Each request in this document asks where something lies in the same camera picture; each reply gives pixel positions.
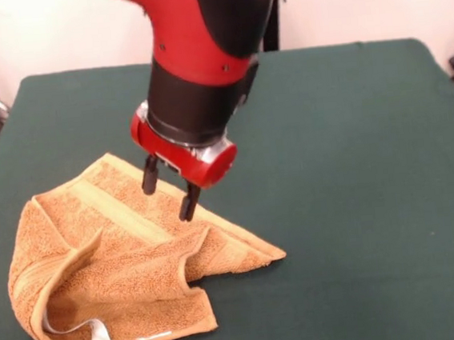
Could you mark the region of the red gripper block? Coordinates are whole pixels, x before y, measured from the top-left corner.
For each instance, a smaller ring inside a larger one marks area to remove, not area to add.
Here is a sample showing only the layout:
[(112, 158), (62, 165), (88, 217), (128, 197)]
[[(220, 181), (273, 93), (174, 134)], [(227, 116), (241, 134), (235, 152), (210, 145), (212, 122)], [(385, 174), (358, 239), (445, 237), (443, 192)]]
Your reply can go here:
[(184, 178), (187, 192), (181, 202), (179, 219), (191, 221), (198, 204), (201, 189), (218, 183), (232, 167), (237, 146), (226, 137), (209, 147), (187, 147), (160, 137), (147, 121), (147, 109), (136, 110), (131, 121), (131, 137), (147, 151), (144, 164), (142, 190), (153, 195), (159, 179), (157, 163), (162, 161)]

